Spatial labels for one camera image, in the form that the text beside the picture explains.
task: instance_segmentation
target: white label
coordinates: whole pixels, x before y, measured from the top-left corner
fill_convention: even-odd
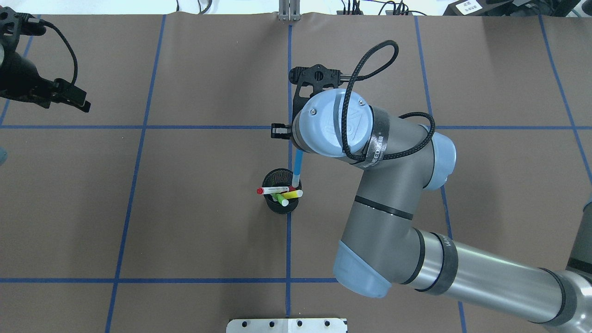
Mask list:
[[[467,15],[472,12],[476,12],[479,9],[483,9],[477,0],[468,0],[456,5],[456,7],[461,11],[462,15]]]

